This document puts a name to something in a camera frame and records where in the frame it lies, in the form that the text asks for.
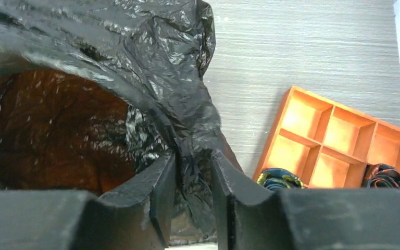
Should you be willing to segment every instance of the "crumpled plastic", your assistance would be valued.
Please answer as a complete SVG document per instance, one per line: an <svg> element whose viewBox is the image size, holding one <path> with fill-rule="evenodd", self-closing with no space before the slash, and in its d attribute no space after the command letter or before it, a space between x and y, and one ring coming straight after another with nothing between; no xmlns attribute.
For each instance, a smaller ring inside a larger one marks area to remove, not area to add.
<svg viewBox="0 0 400 250"><path fill-rule="evenodd" d="M212 150L241 170L203 83L214 49L201 0L0 0L0 82L45 68L93 81L129 104L124 144L138 172L176 154L173 244L214 237Z"/></svg>

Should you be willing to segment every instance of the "colorful rolled fabric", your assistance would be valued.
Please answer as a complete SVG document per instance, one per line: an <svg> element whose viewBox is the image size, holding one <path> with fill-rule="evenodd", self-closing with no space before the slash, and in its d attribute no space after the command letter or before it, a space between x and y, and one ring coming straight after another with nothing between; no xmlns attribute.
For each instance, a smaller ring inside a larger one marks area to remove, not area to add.
<svg viewBox="0 0 400 250"><path fill-rule="evenodd" d="M396 188L400 189L400 173L387 164L370 166L363 183L366 188Z"/></svg>
<svg viewBox="0 0 400 250"><path fill-rule="evenodd" d="M303 189L304 184L293 173L282 168L269 168L258 177L257 183L271 191L278 189Z"/></svg>

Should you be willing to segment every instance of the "gray wooden table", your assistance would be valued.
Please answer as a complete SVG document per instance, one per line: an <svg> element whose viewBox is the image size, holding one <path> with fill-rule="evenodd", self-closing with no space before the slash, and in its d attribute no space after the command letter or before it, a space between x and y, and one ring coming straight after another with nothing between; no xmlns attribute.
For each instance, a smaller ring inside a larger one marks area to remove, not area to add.
<svg viewBox="0 0 400 250"><path fill-rule="evenodd" d="M248 176L291 85L400 126L393 1L208 2L217 48L205 83Z"/></svg>

